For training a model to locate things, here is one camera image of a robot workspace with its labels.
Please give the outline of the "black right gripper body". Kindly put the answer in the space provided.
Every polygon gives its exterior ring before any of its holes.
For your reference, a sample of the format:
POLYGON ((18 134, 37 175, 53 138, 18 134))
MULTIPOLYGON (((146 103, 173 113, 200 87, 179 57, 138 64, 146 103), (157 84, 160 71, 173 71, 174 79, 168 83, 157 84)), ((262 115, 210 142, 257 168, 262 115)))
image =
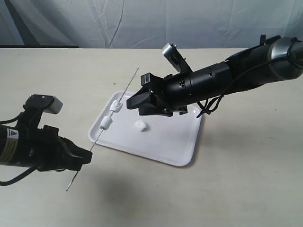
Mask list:
POLYGON ((167 110, 184 115, 193 94, 190 76, 190 73, 178 73, 160 78, 146 73, 141 76, 141 86, 151 90, 156 105, 164 105, 167 110))

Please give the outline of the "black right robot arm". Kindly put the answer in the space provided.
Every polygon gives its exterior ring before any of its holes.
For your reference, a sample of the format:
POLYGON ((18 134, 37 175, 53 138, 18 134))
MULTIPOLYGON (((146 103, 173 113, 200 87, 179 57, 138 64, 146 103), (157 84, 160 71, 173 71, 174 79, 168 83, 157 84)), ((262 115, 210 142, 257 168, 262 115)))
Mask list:
POLYGON ((141 116, 183 115, 194 103, 200 114, 211 114, 226 95, 297 79, 303 73, 303 43, 296 37, 262 35, 257 46, 196 71, 176 45, 166 44, 162 54, 177 73, 163 78, 151 73, 141 76, 141 89, 126 102, 129 110, 137 109, 141 116))

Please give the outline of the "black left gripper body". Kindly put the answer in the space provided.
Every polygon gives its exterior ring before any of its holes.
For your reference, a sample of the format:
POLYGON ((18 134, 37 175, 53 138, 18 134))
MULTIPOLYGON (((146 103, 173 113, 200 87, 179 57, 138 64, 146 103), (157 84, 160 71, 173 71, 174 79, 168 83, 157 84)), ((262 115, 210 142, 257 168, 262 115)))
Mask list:
POLYGON ((50 171, 51 164, 60 157, 71 157, 58 128, 38 127, 43 113, 28 108, 18 118, 18 165, 40 172, 50 171))

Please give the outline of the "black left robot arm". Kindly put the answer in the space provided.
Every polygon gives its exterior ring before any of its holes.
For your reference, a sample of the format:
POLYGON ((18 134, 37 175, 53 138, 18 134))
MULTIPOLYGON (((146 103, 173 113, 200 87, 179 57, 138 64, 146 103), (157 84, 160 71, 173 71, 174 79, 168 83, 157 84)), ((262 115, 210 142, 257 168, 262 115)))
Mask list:
POLYGON ((39 128, 42 107, 25 107, 15 127, 0 126, 0 163, 4 166, 34 167, 40 172, 78 171, 92 159, 92 152, 59 136, 59 129, 39 128))

